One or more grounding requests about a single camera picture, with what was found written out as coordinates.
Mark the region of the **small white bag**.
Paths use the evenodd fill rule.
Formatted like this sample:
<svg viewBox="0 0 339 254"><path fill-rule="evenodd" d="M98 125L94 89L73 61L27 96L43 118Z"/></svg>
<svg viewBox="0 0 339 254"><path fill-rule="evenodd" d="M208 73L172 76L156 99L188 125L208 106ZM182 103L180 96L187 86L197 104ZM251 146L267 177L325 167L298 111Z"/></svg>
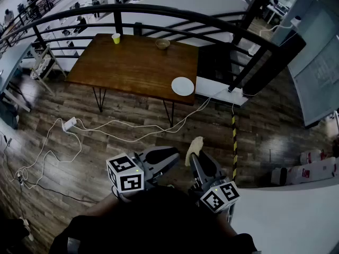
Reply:
<svg viewBox="0 0 339 254"><path fill-rule="evenodd" d="M326 158L324 151L319 149L308 150L300 155L300 164L307 165L312 162L322 161Z"/></svg>

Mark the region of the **yellow black hazard strip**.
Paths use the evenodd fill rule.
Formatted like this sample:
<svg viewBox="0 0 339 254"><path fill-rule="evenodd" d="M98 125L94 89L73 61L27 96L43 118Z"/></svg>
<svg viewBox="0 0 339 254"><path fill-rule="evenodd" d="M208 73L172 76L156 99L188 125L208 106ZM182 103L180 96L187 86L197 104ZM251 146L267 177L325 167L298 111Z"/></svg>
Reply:
<svg viewBox="0 0 339 254"><path fill-rule="evenodd" d="M234 161L233 161L233 175L232 175L232 181L235 182L236 180L236 175L237 175L237 158L238 158L238 153L237 153L237 135L236 135L236 123L235 123L235 115L234 113L232 114L232 129L233 129L233 144L234 144Z"/></svg>

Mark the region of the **beige bowl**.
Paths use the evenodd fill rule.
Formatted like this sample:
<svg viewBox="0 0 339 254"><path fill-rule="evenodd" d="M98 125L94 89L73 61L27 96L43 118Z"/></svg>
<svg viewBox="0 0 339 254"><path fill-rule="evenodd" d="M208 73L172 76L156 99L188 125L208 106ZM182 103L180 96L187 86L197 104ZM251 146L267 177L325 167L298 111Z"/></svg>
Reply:
<svg viewBox="0 0 339 254"><path fill-rule="evenodd" d="M169 40L166 40L166 39L157 39L155 44L159 50L166 50L170 46L171 43Z"/></svg>

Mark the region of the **white desk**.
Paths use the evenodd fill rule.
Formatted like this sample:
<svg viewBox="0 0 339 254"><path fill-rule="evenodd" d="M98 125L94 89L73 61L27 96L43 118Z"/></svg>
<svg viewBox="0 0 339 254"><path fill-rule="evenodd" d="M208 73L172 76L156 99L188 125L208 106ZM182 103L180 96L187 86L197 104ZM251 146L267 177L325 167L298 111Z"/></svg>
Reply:
<svg viewBox="0 0 339 254"><path fill-rule="evenodd" d="M7 49L0 58L0 94L4 93L8 98L14 101L18 106L22 107L27 112L31 109L26 106L21 100L16 98L8 91L7 86L12 79L15 71L20 65L21 61L31 50L30 43L23 43Z"/></svg>

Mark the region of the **white power strip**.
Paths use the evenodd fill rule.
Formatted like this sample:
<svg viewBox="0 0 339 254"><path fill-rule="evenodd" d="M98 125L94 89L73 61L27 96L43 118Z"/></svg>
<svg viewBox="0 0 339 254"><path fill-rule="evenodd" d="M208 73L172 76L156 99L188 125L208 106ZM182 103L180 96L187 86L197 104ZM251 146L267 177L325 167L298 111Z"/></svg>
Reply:
<svg viewBox="0 0 339 254"><path fill-rule="evenodd" d="M70 128L74 127L77 124L77 120L75 117L72 117L66 122L62 123L62 129L63 131L67 132Z"/></svg>

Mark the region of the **light wooden frame chair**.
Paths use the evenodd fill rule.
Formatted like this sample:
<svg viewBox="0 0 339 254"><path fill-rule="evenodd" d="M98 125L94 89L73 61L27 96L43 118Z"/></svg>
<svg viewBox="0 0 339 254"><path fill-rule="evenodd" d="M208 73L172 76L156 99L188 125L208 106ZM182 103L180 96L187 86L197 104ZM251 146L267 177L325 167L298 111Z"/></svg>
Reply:
<svg viewBox="0 0 339 254"><path fill-rule="evenodd" d="M40 85L43 85L52 96L55 96L55 92L47 85L45 79L49 77L54 66L57 66L66 78L67 75L65 71L52 52L50 45L47 45L41 54L38 54L32 47L30 48L30 52L35 59L35 64L31 68L30 78L37 81Z"/></svg>

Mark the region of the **white railing base ledge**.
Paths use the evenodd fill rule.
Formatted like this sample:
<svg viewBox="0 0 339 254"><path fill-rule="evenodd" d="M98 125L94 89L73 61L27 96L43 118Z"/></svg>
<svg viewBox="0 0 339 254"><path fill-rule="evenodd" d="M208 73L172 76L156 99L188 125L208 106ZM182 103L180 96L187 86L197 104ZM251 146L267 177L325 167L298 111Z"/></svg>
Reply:
<svg viewBox="0 0 339 254"><path fill-rule="evenodd" d="M218 101L231 103L242 106L248 101L248 98L243 95L243 90L234 88L232 92L228 90L229 85L209 80L203 77L197 77L195 85L195 93L207 98L211 97Z"/></svg>

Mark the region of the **dark wide pillar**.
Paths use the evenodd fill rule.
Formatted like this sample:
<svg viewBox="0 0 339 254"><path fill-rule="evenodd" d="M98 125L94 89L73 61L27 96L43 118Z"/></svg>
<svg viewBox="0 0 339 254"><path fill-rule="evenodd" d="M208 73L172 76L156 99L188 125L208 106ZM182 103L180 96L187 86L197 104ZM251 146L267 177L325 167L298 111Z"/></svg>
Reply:
<svg viewBox="0 0 339 254"><path fill-rule="evenodd" d="M278 50L244 85L243 94L254 96L270 83L306 46L306 42L295 31L290 31Z"/></svg>

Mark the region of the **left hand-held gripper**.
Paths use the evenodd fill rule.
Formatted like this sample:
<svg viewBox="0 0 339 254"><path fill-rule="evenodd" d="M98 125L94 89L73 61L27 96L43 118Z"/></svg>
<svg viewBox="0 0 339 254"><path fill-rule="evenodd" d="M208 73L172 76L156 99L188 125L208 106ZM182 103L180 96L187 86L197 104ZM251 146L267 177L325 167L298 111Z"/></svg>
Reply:
<svg viewBox="0 0 339 254"><path fill-rule="evenodd" d="M152 147L144 153L121 153L106 160L108 176L118 193L153 188L153 180L180 161L176 147Z"/></svg>

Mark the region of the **brown wooden table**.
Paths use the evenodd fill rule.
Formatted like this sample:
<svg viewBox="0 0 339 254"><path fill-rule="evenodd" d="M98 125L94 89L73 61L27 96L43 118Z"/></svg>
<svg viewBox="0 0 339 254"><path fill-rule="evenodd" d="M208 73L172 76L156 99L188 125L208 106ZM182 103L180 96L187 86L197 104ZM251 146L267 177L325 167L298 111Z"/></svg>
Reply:
<svg viewBox="0 0 339 254"><path fill-rule="evenodd" d="M73 84L169 101L194 104L194 93L181 96L172 90L172 81L185 77L195 83L198 47L171 42L166 50L156 39L123 35L115 44L110 34L97 34L78 58L66 81Z"/></svg>

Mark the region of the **glass board panel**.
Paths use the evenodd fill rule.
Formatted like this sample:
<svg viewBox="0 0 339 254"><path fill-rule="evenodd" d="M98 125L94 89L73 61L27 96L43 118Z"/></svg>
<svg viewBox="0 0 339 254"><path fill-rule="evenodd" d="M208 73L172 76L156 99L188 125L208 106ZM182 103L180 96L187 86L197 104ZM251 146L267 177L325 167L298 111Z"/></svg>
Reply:
<svg viewBox="0 0 339 254"><path fill-rule="evenodd" d="M339 35L292 79L306 128L339 110Z"/></svg>

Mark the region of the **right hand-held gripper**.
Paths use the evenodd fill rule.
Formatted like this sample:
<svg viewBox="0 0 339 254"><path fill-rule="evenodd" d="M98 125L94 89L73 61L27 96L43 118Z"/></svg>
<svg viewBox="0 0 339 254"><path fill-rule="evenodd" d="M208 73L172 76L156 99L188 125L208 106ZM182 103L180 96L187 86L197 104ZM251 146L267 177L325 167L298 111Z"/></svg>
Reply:
<svg viewBox="0 0 339 254"><path fill-rule="evenodd" d="M200 150L199 156L191 153L189 163L193 177L198 185L224 176L224 171L221 169L220 164L203 150ZM205 189L193 191L193 193L195 194L193 199L196 205L214 214L229 209L240 199L235 182L229 179L214 181L211 184L207 184Z"/></svg>

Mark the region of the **person's right forearm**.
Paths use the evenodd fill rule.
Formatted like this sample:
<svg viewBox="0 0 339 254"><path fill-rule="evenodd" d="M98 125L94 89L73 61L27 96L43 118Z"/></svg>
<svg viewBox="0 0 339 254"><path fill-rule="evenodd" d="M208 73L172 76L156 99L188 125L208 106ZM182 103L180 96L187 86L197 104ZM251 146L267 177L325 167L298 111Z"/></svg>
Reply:
<svg viewBox="0 0 339 254"><path fill-rule="evenodd" d="M228 237L235 237L237 232L232 228L228 222L228 213L221 213L217 216L217 221L220 230Z"/></svg>

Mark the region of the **person's dark clothing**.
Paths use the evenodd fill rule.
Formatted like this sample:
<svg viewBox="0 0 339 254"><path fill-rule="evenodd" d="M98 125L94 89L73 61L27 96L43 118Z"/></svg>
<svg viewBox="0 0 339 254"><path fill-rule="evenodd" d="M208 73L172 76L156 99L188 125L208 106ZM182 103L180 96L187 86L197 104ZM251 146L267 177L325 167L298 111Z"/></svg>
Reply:
<svg viewBox="0 0 339 254"><path fill-rule="evenodd" d="M166 186L134 192L105 216L74 217L49 254L255 254L247 233L228 237L217 216Z"/></svg>

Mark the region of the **person's left forearm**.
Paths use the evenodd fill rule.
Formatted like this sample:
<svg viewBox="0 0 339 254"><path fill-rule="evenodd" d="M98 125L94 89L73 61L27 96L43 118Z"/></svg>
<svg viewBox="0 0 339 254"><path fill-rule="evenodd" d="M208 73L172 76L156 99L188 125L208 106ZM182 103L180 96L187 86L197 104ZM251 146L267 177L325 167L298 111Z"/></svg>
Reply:
<svg viewBox="0 0 339 254"><path fill-rule="evenodd" d="M84 216L105 216L111 211L118 208L119 206L125 205L131 202L135 193L125 193L115 195L114 193L109 194L106 198L96 203L92 207L88 208L81 215Z"/></svg>

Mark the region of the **large white bag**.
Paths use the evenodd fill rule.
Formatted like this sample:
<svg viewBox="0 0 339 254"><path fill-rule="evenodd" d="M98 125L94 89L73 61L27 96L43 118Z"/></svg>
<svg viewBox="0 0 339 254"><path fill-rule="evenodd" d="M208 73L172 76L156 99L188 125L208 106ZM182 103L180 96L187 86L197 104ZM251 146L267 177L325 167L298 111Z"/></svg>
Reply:
<svg viewBox="0 0 339 254"><path fill-rule="evenodd" d="M316 182L339 175L339 164L335 157L315 161L310 164L295 166L287 171L286 184L296 185Z"/></svg>

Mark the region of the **white round plate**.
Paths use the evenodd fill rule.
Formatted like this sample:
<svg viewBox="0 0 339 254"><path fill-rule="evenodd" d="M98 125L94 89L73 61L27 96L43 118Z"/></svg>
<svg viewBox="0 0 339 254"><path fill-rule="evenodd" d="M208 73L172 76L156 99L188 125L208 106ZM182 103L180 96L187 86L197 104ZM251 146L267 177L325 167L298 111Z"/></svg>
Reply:
<svg viewBox="0 0 339 254"><path fill-rule="evenodd" d="M194 92L194 83L186 77L177 77L173 79L171 88L180 96L189 96Z"/></svg>

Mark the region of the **yellow sponge cloth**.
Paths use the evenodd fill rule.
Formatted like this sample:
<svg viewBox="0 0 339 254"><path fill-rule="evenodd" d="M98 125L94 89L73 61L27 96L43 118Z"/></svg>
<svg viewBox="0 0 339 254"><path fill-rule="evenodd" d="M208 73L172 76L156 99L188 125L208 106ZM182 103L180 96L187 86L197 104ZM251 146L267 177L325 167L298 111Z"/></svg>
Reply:
<svg viewBox="0 0 339 254"><path fill-rule="evenodd" d="M190 165L190 155L192 153L196 154L199 156L200 151L203 147L203 137L199 136L193 139L193 141L190 144L189 149L187 150L186 157L185 157L185 166L188 167Z"/></svg>

